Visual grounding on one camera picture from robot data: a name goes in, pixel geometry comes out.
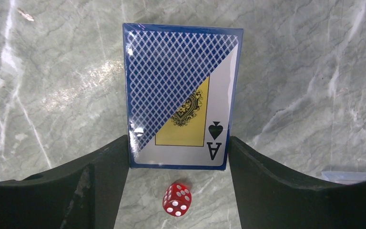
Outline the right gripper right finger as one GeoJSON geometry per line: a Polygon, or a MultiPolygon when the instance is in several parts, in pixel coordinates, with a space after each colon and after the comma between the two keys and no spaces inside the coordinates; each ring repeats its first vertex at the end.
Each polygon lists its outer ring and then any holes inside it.
{"type": "Polygon", "coordinates": [[[244,229],[366,229],[366,181],[344,185],[308,176],[229,141],[229,164],[244,229]]]}

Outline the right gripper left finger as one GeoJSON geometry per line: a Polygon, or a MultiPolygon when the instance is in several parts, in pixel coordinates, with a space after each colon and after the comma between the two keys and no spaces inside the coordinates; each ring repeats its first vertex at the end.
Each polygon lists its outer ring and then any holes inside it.
{"type": "Polygon", "coordinates": [[[0,182],[0,229],[112,229],[129,171],[126,135],[24,180],[0,182]]]}

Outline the blue playing card deck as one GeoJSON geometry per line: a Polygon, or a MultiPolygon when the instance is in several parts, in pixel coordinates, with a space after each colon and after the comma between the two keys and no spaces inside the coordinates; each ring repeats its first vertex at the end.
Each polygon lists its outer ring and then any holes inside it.
{"type": "Polygon", "coordinates": [[[122,29],[131,167],[225,170],[244,30],[122,29]]]}

